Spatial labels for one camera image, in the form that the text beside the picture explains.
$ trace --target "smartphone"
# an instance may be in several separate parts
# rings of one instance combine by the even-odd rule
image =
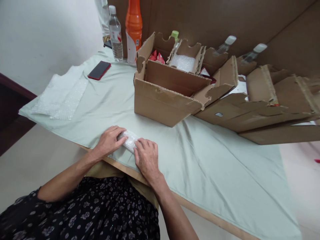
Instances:
[[[110,67],[111,63],[100,61],[98,65],[91,71],[91,73],[89,73],[88,78],[99,81]]]
[[[112,49],[111,40],[106,41],[106,42],[103,44],[103,46]]]

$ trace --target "white bottle cap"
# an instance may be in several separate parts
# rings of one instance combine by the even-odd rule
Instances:
[[[109,12],[110,12],[110,14],[116,14],[117,12],[116,12],[116,7],[115,6],[109,6]]]
[[[265,45],[265,44],[263,44],[263,43],[260,43],[260,44],[258,44],[253,50],[255,51],[255,52],[262,52],[263,50],[265,50],[266,48],[267,48],[268,46],[267,45]]]
[[[227,40],[225,41],[225,43],[228,45],[231,45],[232,43],[234,43],[235,40],[237,40],[237,38],[235,36],[229,36],[227,38]]]

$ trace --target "finger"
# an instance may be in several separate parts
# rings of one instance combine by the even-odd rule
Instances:
[[[111,132],[115,129],[116,126],[111,126],[109,127],[105,132]]]
[[[135,141],[134,143],[136,144],[136,147],[137,147],[138,151],[142,151],[143,150],[143,146],[142,146],[142,144],[140,142]]]
[[[147,141],[144,138],[139,138],[138,141],[141,143],[142,147],[146,149],[146,147],[148,146]]]
[[[125,128],[118,127],[112,131],[112,133],[117,137],[120,133],[125,132]]]
[[[158,144],[154,143],[154,150],[158,152]]]
[[[152,146],[153,146],[153,145],[152,145],[152,142],[151,142],[150,140],[146,139],[146,142],[147,142],[147,144],[148,144],[149,147],[152,147]]]
[[[126,142],[127,139],[128,139],[128,137],[122,137],[122,138],[120,138],[120,139],[116,142],[116,146],[117,146],[117,147],[122,146],[122,145]]]
[[[138,149],[137,148],[133,148],[133,152],[134,152],[134,158],[136,160],[136,165],[138,166],[139,165],[139,161],[140,161]]]

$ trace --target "orange bottle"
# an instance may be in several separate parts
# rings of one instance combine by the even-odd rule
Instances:
[[[126,34],[128,48],[128,63],[136,64],[136,53],[141,47],[142,17],[140,0],[129,0],[126,16]]]

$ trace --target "light green tablecloth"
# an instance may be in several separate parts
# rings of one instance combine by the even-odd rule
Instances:
[[[193,116],[170,128],[137,115],[135,68],[115,62],[110,49],[83,63],[82,77],[101,60],[111,68],[100,81],[89,80],[71,121],[30,114],[37,99],[19,113],[89,148],[111,125],[125,127],[158,143],[159,168],[172,191],[260,239],[301,239],[277,145],[259,146]],[[110,157],[137,170],[125,148]]]

